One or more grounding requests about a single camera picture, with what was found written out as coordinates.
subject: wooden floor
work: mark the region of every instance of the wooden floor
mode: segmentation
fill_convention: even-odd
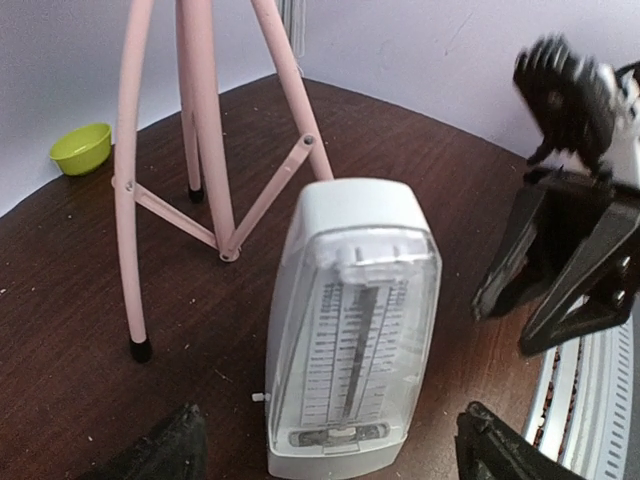
[[[522,428],[539,359],[520,358],[527,313],[476,325],[470,299],[520,184],[519,158],[380,101],[308,83],[336,176],[417,193],[444,261],[428,370],[397,462],[367,479],[455,479],[456,415],[471,400]],[[297,134],[274,78],[222,97],[237,221]],[[139,181],[210,225],[186,195],[179,116],[140,133]],[[112,163],[59,178],[0,220],[0,479],[63,479],[103,462],[178,405],[206,415],[210,479],[267,479],[262,404],[270,297],[305,166],[230,265],[140,210],[139,254],[156,355],[135,364],[117,263]]]

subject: rubber tip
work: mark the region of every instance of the rubber tip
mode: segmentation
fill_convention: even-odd
[[[129,339],[129,351],[133,359],[138,363],[147,363],[153,356],[153,349],[148,338],[142,343],[136,343]]]
[[[204,200],[204,188],[191,190],[191,187],[189,187],[189,200],[191,200],[191,203],[202,203]]]

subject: clear plastic cover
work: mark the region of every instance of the clear plastic cover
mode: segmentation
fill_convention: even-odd
[[[431,342],[441,263],[422,231],[375,228],[312,239],[279,359],[272,449],[372,450],[407,435]]]

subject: bowl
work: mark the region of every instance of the bowl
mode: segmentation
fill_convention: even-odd
[[[86,175],[102,165],[111,154],[111,127],[92,123],[67,133],[49,151],[51,160],[69,176]]]

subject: white wall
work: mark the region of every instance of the white wall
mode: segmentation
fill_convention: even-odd
[[[640,59],[637,0],[310,0],[306,77],[528,156],[540,136],[511,78],[542,34],[614,66]]]
[[[0,216],[60,174],[55,140],[89,122],[115,129],[130,0],[0,1]],[[216,0],[221,90],[273,73],[249,0]],[[174,2],[157,1],[139,123],[180,109]]]

